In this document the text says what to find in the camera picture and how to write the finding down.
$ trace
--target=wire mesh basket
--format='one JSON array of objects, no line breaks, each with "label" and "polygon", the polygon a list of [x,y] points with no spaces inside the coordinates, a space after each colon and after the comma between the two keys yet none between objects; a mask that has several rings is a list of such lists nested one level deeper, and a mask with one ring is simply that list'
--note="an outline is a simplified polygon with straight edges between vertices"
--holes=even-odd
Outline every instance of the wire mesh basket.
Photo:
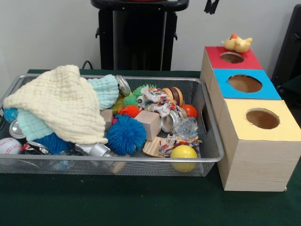
[{"label": "wire mesh basket", "polygon": [[[14,93],[22,85],[32,81],[38,75],[25,74],[17,77],[0,100]],[[102,76],[83,76],[84,78],[100,78]],[[92,156],[61,156],[61,155],[21,155],[0,154],[0,173],[33,173],[33,174],[90,174],[90,175],[140,175],[140,176],[196,176],[204,177],[215,162],[223,158],[224,152],[219,131],[214,119],[209,95],[205,84],[199,79],[187,78],[151,78],[125,77],[131,90],[143,84],[157,85],[157,88],[178,87],[186,104],[193,105],[198,111],[198,136],[202,140],[195,148],[198,158],[156,158],[137,150],[128,157],[92,157]],[[4,117],[0,121],[0,139],[10,137],[9,124]],[[159,137],[167,137],[161,131]],[[113,163],[114,169],[108,167]],[[189,173],[182,171],[194,168]]]}]

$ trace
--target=white wall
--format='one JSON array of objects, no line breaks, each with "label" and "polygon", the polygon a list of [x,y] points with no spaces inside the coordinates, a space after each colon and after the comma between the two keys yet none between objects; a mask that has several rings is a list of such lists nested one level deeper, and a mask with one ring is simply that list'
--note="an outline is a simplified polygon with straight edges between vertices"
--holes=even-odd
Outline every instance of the white wall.
[{"label": "white wall", "polygon": [[173,70],[200,70],[204,46],[220,45],[237,33],[253,38],[252,50],[272,76],[293,8],[299,0],[220,0],[215,14],[204,11],[206,0],[190,0],[178,13],[178,41]]},{"label": "white wall", "polygon": [[[272,75],[294,5],[299,0],[220,0],[214,15],[206,0],[190,0],[178,13],[172,70],[200,70],[205,45],[220,45],[235,32],[254,39],[252,49]],[[30,68],[100,68],[98,10],[89,0],[0,0],[0,97]]]}]

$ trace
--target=yellow rubber duck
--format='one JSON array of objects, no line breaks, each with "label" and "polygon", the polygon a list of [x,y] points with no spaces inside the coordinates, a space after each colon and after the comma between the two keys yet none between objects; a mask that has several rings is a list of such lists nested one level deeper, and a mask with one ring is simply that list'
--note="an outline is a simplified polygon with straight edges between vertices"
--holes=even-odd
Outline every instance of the yellow rubber duck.
[{"label": "yellow rubber duck", "polygon": [[253,39],[242,39],[237,34],[232,34],[230,38],[223,42],[225,49],[234,50],[238,53],[245,53],[249,50]]}]

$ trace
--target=yellow ball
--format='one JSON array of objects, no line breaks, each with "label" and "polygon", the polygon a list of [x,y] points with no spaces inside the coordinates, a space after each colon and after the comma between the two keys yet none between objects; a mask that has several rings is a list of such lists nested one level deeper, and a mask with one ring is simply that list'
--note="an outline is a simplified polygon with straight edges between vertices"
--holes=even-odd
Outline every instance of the yellow ball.
[{"label": "yellow ball", "polygon": [[[198,154],[196,151],[187,145],[177,146],[170,154],[171,158],[197,158]],[[194,170],[196,163],[187,162],[172,162],[173,168],[181,173],[189,173]]]}]

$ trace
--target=yellow square lid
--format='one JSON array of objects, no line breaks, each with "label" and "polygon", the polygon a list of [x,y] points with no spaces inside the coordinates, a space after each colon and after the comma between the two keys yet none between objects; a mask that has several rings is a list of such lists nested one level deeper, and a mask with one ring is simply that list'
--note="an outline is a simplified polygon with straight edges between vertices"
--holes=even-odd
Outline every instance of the yellow square lid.
[{"label": "yellow square lid", "polygon": [[283,100],[225,99],[225,102],[239,139],[301,141],[301,129]]}]

